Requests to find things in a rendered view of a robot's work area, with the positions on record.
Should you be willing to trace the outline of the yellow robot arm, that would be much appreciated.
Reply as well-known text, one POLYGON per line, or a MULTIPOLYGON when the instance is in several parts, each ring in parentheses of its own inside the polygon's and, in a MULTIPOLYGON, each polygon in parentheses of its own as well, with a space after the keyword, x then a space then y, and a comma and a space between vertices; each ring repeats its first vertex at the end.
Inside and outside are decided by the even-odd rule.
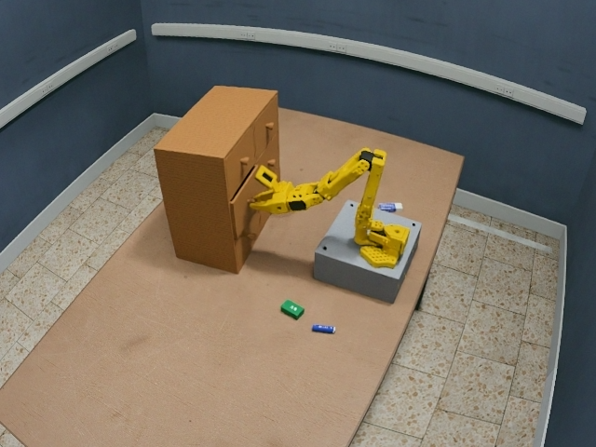
POLYGON ((358 204, 355 217, 355 242, 360 245, 373 245, 372 247, 361 247, 359 252, 359 255, 367 260, 372 267, 387 266, 394 269, 400 257, 401 245, 408 228, 394 224, 384 226, 380 221, 373 221, 373 203, 385 160, 386 152, 374 150, 372 153, 370 149, 363 148, 335 173, 330 171, 326 174, 320 182, 296 186, 287 196, 286 202, 291 212, 308 210, 312 206, 321 204, 324 199, 332 200, 345 187, 369 171, 366 189, 361 203, 358 204), (346 171, 347 169, 348 171, 346 171), (369 235, 367 234, 368 229, 371 230, 369 235), (379 249, 374 246, 384 247, 379 249))

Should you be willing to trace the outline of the green 9v battery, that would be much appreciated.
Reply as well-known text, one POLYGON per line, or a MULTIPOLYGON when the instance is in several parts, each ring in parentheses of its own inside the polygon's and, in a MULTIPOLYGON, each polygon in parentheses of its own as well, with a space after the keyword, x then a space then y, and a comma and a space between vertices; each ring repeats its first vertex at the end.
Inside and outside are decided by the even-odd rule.
POLYGON ((286 315, 298 320, 304 313, 305 309, 296 303, 287 299, 281 306, 280 311, 286 315))

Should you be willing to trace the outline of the brown chest of drawers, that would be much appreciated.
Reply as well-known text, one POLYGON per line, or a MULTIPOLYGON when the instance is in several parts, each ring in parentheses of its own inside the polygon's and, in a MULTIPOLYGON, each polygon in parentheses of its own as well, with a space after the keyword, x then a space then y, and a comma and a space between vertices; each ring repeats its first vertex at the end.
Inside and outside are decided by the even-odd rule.
POLYGON ((257 165, 254 121, 278 92, 214 86, 154 147, 176 257, 239 274, 230 200, 257 165), (255 161, 229 199, 225 159, 253 128, 255 161))

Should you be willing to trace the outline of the blue and white eraser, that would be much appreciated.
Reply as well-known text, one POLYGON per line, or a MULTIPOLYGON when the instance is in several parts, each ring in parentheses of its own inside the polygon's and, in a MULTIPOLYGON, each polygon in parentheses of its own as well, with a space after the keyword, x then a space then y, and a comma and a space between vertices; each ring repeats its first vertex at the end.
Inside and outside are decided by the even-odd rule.
POLYGON ((379 210, 384 210, 388 212, 402 212, 402 205, 401 203, 382 203, 378 206, 379 210))

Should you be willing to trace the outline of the blue cylindrical battery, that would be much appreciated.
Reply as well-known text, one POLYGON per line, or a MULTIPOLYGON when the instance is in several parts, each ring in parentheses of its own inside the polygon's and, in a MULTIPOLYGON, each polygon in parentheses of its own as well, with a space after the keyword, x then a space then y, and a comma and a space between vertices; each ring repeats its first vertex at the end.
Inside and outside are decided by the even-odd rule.
POLYGON ((312 331, 334 333, 335 332, 335 327, 313 324, 312 331))

